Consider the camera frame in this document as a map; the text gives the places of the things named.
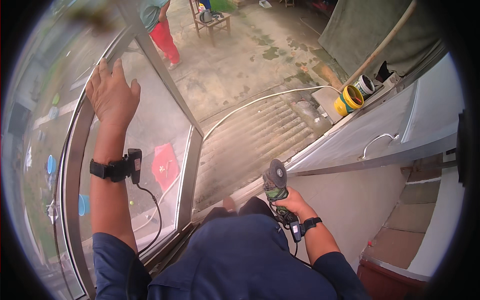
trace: man's right hand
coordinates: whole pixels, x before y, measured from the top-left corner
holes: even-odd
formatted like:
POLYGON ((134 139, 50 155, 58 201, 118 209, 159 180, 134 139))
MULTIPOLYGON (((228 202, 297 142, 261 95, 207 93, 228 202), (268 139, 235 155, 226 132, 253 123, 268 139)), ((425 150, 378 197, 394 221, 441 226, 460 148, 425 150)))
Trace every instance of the man's right hand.
POLYGON ((287 186, 288 197, 283 200, 274 201, 275 206, 284 206, 289 211, 299 217, 300 222, 312 217, 318 217, 313 208, 308 205, 302 198, 300 193, 293 188, 287 186))

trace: green shirt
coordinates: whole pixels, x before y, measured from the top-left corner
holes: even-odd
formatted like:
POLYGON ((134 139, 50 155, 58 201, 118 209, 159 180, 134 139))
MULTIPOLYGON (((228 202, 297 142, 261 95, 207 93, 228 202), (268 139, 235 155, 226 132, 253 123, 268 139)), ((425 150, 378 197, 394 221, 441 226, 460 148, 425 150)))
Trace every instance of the green shirt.
POLYGON ((151 33, 158 23, 160 9, 168 2, 168 0, 145 0, 140 4, 140 19, 144 23, 148 33, 151 33))

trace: wooden pole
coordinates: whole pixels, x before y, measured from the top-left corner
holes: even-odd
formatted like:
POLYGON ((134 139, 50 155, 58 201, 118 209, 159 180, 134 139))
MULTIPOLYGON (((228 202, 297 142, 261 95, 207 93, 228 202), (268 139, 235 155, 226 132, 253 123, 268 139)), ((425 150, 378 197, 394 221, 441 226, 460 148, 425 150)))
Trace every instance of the wooden pole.
POLYGON ((342 85, 340 88, 340 91, 343 91, 343 89, 352 83, 354 80, 356 80, 362 72, 368 67, 368 65, 372 62, 372 60, 380 53, 385 46, 390 43, 392 38, 396 35, 396 33, 402 28, 402 26, 405 24, 405 22, 408 20, 408 18, 412 15, 413 11, 415 10, 415 7, 417 6, 417 0, 413 0, 410 5, 407 7, 407 10, 403 13, 402 17, 396 25, 393 27, 392 31, 385 37, 385 39, 378 45, 377 49, 370 55, 370 57, 367 58, 367 60, 361 65, 358 70, 353 73, 353 75, 342 85))

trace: window handle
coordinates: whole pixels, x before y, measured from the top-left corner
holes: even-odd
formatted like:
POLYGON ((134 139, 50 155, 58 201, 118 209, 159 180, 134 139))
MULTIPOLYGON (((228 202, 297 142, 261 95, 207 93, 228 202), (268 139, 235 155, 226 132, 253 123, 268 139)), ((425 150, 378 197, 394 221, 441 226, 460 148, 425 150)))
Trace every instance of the window handle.
POLYGON ((379 138, 381 137, 384 137, 384 136, 388 136, 393 140, 396 140, 400 135, 398 133, 395 133, 394 135, 391 135, 389 133, 382 133, 380 135, 378 135, 377 137, 375 137, 373 140, 371 140, 366 146, 365 148, 363 149, 363 156, 360 156, 358 158, 358 160, 362 160, 362 159, 365 159, 366 155, 367 155, 367 148, 368 146, 370 146, 373 142, 375 142, 376 140, 378 140, 379 138))

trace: red pants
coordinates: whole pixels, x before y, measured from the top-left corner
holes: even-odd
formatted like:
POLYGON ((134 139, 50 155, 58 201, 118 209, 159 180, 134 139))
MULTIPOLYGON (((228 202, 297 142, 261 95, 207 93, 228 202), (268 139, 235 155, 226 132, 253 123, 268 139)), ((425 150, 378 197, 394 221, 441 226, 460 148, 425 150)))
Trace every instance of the red pants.
POLYGON ((175 44, 173 43, 173 38, 170 34, 168 20, 158 22, 155 28, 150 33, 150 36, 171 63, 178 63, 180 61, 179 51, 177 49, 177 46, 175 46, 175 44))

